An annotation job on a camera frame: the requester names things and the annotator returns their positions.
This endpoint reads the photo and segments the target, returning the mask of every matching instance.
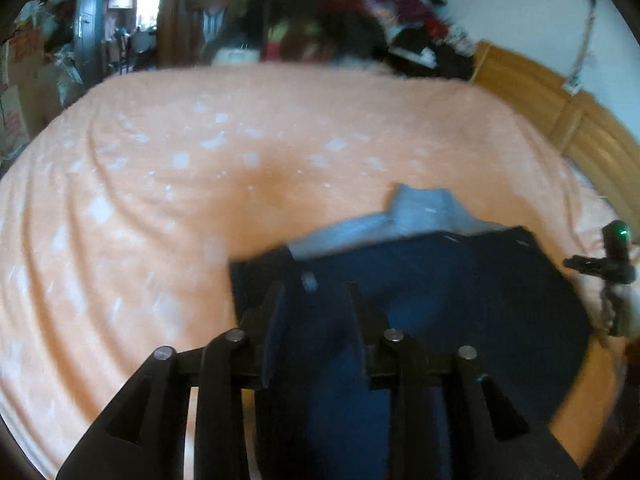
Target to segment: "wooden headboard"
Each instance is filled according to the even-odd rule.
[[[640,242],[640,146],[586,92],[570,95],[563,79],[526,57],[487,42],[472,79],[525,116],[580,168]]]

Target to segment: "window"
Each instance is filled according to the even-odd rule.
[[[148,30],[158,22],[160,0],[138,0],[136,26],[140,30]]]

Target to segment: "silver bolt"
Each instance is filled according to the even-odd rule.
[[[173,354],[174,349],[170,346],[159,346],[154,350],[154,357],[158,359],[158,361],[166,361]]]
[[[227,341],[231,341],[232,343],[238,343],[244,339],[244,331],[239,328],[232,328],[225,334],[225,339]]]
[[[316,280],[312,272],[303,272],[300,279],[302,280],[302,286],[305,287],[309,294],[313,294],[318,290],[318,280]]]
[[[467,361],[473,361],[478,357],[478,350],[469,345],[464,345],[458,348],[458,355]]]
[[[387,328],[383,335],[387,341],[391,341],[392,343],[399,343],[404,338],[402,331],[396,330],[395,328]]]

